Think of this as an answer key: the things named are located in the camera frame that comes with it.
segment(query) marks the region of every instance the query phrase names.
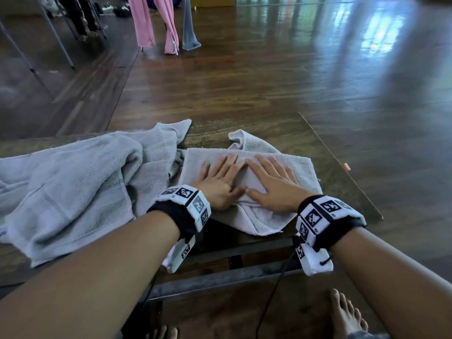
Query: crumpled towel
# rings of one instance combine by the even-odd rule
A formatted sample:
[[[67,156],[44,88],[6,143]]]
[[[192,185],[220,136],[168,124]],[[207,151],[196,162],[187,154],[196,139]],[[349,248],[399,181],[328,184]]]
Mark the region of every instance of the crumpled towel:
[[[255,160],[254,155],[260,153],[263,157],[274,156],[281,164],[291,167],[297,177],[298,183],[303,188],[319,194],[322,193],[322,189],[315,175],[314,166],[309,158],[280,153],[266,141],[252,136],[243,130],[229,133],[229,139],[233,141],[229,149],[187,149],[184,153],[184,165],[179,184],[195,182],[202,164],[209,162],[213,166],[223,153],[237,153],[238,161],[244,160],[245,158]],[[236,184],[245,185],[266,193],[265,188],[249,168],[239,173]],[[243,195],[237,200],[237,204],[228,210],[212,212],[213,219],[242,232],[260,236],[280,232],[295,216],[295,213],[278,214],[263,209],[247,195]]]
[[[169,185],[191,120],[114,132],[0,159],[0,242],[31,266],[73,252],[142,216]]]

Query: table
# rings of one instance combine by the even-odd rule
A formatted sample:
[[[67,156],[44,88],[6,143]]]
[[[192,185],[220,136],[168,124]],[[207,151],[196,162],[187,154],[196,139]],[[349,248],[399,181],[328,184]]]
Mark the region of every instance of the table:
[[[230,146],[228,133],[238,129],[266,140],[282,153],[311,158],[325,194],[342,199],[362,212],[370,229],[373,224],[382,220],[376,207],[299,113],[193,123],[180,147],[227,148]],[[4,141],[0,142],[0,158],[58,147],[99,135],[101,133]],[[264,253],[277,248],[290,248],[291,237],[295,232],[295,222],[287,225],[282,233],[266,237],[251,236],[220,223],[207,223],[203,233],[197,238],[198,245],[190,252],[181,268],[184,265],[228,257],[230,268],[190,278],[185,278],[184,273],[176,272],[170,278],[163,278],[162,282],[157,282],[151,293],[147,295],[145,292],[143,297],[147,296],[146,301],[158,300],[193,291],[274,277],[281,272],[284,260],[242,267],[240,256],[252,252]],[[31,269],[28,259],[12,245],[0,245],[0,297],[50,264]],[[288,273],[302,271],[296,259],[289,263],[287,270]]]

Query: white towel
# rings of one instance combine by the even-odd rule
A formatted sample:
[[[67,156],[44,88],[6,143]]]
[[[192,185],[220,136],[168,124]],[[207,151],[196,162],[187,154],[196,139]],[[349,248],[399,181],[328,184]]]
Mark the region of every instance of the white towel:
[[[306,189],[322,193],[315,175],[314,166],[309,158],[282,154],[266,141],[251,134],[237,130],[229,133],[233,144],[229,149],[201,149],[189,148],[184,153],[184,165],[179,184],[194,183],[198,177],[201,165],[209,162],[213,166],[223,153],[237,153],[237,160],[245,158],[255,159],[260,153],[263,157],[274,156],[279,162],[293,169],[299,184]],[[257,177],[246,168],[240,172],[236,180],[237,185],[245,185],[265,193],[265,188]],[[232,226],[240,231],[252,235],[269,235],[281,231],[294,217],[294,213],[278,214],[261,208],[248,196],[242,196],[236,205],[222,212],[213,212],[212,218]]]
[[[146,213],[178,170],[191,120],[0,159],[2,235],[37,266]]]

